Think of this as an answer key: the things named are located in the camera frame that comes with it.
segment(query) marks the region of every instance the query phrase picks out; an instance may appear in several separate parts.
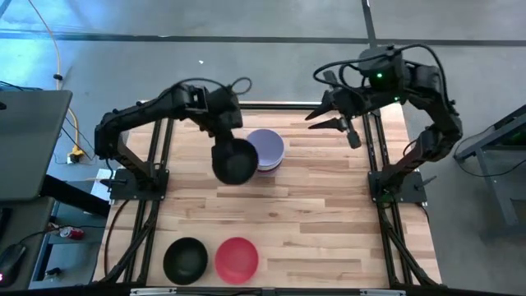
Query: red bowl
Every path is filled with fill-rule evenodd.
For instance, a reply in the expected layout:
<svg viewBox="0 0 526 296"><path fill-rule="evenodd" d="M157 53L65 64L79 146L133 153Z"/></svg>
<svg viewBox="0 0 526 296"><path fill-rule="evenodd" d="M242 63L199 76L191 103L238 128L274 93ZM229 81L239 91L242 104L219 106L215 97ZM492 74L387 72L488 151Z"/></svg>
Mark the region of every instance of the red bowl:
<svg viewBox="0 0 526 296"><path fill-rule="evenodd" d="M228 284L242 284L257 270L259 257L254 245L245 238L229 238L215 253L215 270Z"/></svg>

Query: wooden tabletop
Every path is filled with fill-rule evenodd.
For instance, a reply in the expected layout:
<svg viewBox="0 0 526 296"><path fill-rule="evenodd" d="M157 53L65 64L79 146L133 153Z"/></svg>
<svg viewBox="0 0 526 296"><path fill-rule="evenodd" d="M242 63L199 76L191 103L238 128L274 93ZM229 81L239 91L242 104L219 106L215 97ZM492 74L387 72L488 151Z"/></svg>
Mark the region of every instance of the wooden tabletop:
<svg viewBox="0 0 526 296"><path fill-rule="evenodd" d="M395 162L408 144L402 109L392 104L381 112L390 159ZM284 138L286 151L275 176L255 176L238 187L223 185L215 178L210 159L214 140L199 132L189 120L175 123L168 192L159 211L149 286L173 285L164 275L163 257L168 246L182 237L201 240L209 253L206 273L193 285L227 286L217 276L213 259L224 240L237 236L251 240L260 257L256 274L244 286L388 286L378 215L367 185L370 169L362 120L355 119L353 123L363 145L352 150L343 133L307 129L335 114L308 123L303 120L307 114L243 111L244 128L235 131L236 136L246 137L257 128L270 128ZM128 138L127 145L143 160L148 155L152 129L153 124L138 127ZM376 141L374 128L372 133ZM108 225L118 205L112 207ZM110 268L130 243L136 208L137 202L130 201L118 217L109 245ZM440 281L422 209L402 204L400 214L408 249L429 276ZM103 250L104 244L94 280L103 277ZM141 258L142 249L138 252L134 279ZM394 262L402 280L397 252Z"/></svg>

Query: concrete floor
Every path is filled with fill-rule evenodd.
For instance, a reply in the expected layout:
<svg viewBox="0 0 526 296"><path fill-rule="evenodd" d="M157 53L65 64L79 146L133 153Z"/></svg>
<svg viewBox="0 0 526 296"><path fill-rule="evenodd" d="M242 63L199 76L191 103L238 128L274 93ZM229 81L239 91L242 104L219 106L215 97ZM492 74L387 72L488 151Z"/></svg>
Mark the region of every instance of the concrete floor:
<svg viewBox="0 0 526 296"><path fill-rule="evenodd" d="M185 36L366 38L361 0L34 0L53 30L76 33ZM525 40L520 0L370 0L377 38ZM0 32L42 30L26 0L12 0L0 19ZM74 93L72 108L81 131L93 141L93 128L105 112L189 76L225 83L249 76L245 100L318 101L325 89L311 79L320 65L355 58L367 44L248 44L60 41L64 88ZM436 46L444 63L450 98L456 99L466 136L480 132L526 101L524 47ZM49 40L3 39L0 80L53 88L56 58ZM404 57L432 63L414 49ZM404 106L408 133L415 138L429 123L425 113ZM65 125L69 132L73 130ZM58 161L72 148L58 140ZM66 166L49 172L68 180L96 175L102 163ZM474 162L467 168L478 171ZM460 171L446 158L424 164L431 232L444 284L454 288L525 294L526 247L516 239L484 243L479 234L495 227L495 207L480 178ZM92 272L92 266L86 267Z"/></svg>

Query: wooden table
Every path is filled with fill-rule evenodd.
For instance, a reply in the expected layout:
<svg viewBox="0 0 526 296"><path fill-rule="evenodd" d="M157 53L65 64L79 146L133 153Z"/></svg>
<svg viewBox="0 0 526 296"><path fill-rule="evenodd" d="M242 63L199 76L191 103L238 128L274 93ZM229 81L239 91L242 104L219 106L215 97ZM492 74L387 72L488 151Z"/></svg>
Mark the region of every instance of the wooden table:
<svg viewBox="0 0 526 296"><path fill-rule="evenodd" d="M381 112L390 159L395 162L408 144L402 109L392 104ZM236 136L271 128L284 138L286 152L274 177L254 177L239 187L225 186L215 178L210 160L213 139L189 120L175 123L168 162L170 180L159 211L149 286L173 285L164 275L162 262L168 246L182 237L201 240L209 253L206 273L193 285L226 286L215 272L214 255L224 240L240 236L251 240L260 256L258 271L245 286L388 287L378 215L367 186L370 169L362 120L355 119L354 126L363 145L352 150L343 133L307 129L334 114L305 122L307 114L243 111L244 128L235 131ZM128 138L127 145L144 160L152 129L153 124L138 127ZM376 141L374 128L372 133ZM117 207L113 206L108 225ZM110 268L130 243L136 208L137 202L130 201L118 217L109 246ZM408 249L429 276L440 281L422 209L402 204L400 214ZM103 250L104 245L95 280L103 277ZM141 254L142 249L133 279L140 269ZM394 252L393 256L402 280L399 254Z"/></svg>

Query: black bowl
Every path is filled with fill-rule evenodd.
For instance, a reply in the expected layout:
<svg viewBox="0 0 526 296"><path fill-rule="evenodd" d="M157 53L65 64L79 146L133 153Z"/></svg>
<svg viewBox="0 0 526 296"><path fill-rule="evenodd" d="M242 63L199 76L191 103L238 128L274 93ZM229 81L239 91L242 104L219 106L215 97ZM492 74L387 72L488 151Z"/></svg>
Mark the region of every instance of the black bowl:
<svg viewBox="0 0 526 296"><path fill-rule="evenodd" d="M170 245L163 259L166 277L174 284L191 284L201 278L208 264L205 245L195 238L180 238Z"/></svg>
<svg viewBox="0 0 526 296"><path fill-rule="evenodd" d="M217 143L212 147L212 169L215 177L228 185L241 185L257 170L257 152L243 139Z"/></svg>

